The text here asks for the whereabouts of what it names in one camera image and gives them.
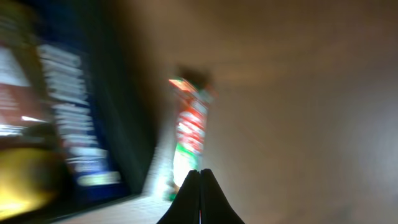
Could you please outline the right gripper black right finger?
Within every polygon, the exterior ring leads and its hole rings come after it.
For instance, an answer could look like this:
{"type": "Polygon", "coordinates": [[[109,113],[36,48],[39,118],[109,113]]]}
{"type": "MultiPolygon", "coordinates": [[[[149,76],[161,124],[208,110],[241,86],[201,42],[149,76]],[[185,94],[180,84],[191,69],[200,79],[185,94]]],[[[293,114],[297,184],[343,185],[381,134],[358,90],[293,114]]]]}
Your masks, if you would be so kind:
{"type": "Polygon", "coordinates": [[[210,169],[200,172],[200,210],[202,224],[244,224],[210,169]]]}

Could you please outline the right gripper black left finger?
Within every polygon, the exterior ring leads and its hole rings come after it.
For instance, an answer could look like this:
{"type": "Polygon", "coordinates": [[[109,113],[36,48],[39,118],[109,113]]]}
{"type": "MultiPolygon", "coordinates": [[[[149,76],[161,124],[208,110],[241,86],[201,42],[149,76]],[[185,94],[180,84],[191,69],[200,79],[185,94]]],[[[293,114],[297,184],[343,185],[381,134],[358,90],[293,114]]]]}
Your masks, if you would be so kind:
{"type": "Polygon", "coordinates": [[[157,224],[199,224],[200,173],[191,170],[169,209],[157,224]]]}

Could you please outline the blue Oreo pack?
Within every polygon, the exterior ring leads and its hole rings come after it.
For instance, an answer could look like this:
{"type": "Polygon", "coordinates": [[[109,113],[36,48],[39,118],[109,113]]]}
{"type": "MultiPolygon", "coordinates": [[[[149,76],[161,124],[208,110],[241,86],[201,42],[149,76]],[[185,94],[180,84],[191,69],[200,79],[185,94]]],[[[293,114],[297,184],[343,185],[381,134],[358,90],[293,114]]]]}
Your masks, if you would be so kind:
{"type": "Polygon", "coordinates": [[[55,44],[38,46],[47,94],[65,162],[90,202],[129,195],[122,175],[104,146],[93,114],[93,97],[82,54],[55,44]]]}

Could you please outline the red KitKat bar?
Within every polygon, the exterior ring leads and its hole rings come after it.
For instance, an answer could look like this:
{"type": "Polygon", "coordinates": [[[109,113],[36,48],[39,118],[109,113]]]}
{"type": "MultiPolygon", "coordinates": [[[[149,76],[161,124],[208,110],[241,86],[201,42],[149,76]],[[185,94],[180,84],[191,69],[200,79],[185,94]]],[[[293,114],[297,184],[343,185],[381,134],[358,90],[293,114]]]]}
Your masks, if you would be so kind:
{"type": "Polygon", "coordinates": [[[172,163],[172,188],[167,199],[173,201],[191,170],[201,169],[208,111],[216,92],[210,84],[200,87],[185,78],[169,80],[179,109],[175,122],[175,150],[172,163]]]}

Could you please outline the yellow plastic bottle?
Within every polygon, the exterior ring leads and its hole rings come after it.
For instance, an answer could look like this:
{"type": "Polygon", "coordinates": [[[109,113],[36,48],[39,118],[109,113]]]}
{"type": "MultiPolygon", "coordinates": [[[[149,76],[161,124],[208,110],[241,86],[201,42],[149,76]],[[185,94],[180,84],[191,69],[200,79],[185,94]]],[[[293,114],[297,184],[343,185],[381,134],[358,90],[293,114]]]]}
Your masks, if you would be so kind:
{"type": "Polygon", "coordinates": [[[61,192],[63,161],[44,149],[1,151],[1,220],[44,207],[61,192]]]}

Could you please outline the black cardboard box with lid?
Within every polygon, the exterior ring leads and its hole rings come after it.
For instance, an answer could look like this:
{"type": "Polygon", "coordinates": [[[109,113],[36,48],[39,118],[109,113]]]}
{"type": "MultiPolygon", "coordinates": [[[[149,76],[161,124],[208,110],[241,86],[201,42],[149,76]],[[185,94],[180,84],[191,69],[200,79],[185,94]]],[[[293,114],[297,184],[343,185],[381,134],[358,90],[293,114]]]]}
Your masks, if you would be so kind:
{"type": "Polygon", "coordinates": [[[63,187],[58,197],[44,207],[1,220],[2,223],[53,223],[136,198],[143,192],[156,132],[142,99],[142,88],[134,81],[140,75],[135,69],[136,61],[121,37],[123,15],[117,1],[1,2],[1,16],[26,21],[37,48],[55,44],[82,54],[97,130],[129,189],[129,195],[121,198],[96,202],[86,199],[65,162],[44,78],[48,121],[26,128],[20,135],[1,136],[1,151],[31,147],[55,153],[63,161],[63,187]]]}

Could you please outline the brown chocolate box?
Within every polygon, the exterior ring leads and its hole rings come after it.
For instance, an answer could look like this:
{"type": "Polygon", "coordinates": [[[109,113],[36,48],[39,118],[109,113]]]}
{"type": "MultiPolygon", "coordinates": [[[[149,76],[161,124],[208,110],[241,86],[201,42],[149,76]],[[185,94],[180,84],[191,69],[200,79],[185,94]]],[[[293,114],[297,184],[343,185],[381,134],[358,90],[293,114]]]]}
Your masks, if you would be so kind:
{"type": "Polygon", "coordinates": [[[37,43],[26,21],[1,16],[1,136],[46,123],[47,99],[37,43]]]}

